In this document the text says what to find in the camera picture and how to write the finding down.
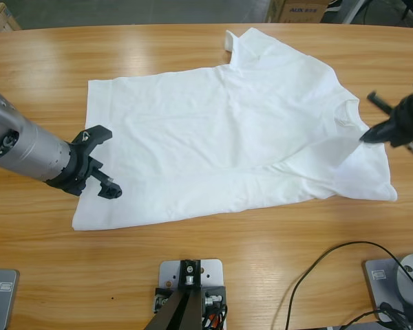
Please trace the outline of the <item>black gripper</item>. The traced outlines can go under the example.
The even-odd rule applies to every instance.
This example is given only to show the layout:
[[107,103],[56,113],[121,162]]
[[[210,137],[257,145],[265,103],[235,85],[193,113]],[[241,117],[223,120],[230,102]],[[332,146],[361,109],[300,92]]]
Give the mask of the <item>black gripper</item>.
[[367,99],[389,118],[366,131],[360,140],[368,144],[389,142],[393,148],[404,146],[413,153],[413,93],[404,97],[397,106],[391,107],[375,91]]
[[122,195],[122,189],[100,169],[103,164],[90,156],[96,148],[96,144],[69,144],[70,160],[61,173],[45,183],[53,188],[58,188],[71,195],[80,196],[86,188],[86,182],[90,177],[100,182],[99,197],[105,199],[117,199]]

